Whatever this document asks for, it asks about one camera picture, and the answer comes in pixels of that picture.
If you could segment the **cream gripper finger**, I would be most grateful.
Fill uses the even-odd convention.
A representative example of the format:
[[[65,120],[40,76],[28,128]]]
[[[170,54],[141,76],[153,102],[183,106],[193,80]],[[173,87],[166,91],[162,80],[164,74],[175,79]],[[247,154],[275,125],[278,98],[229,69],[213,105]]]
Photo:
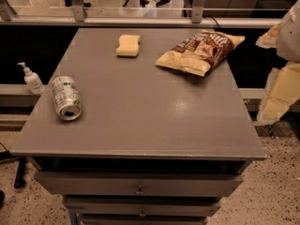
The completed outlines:
[[[276,123],[300,99],[300,63],[272,68],[256,117],[258,125]]]

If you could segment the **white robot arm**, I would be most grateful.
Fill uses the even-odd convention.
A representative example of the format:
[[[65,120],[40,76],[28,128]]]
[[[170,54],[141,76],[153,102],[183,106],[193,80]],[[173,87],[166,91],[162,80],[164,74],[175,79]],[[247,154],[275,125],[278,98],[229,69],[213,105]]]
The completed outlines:
[[[300,0],[290,8],[280,23],[260,36],[256,45],[275,48],[287,64],[272,68],[256,117],[258,126],[276,123],[300,99]]]

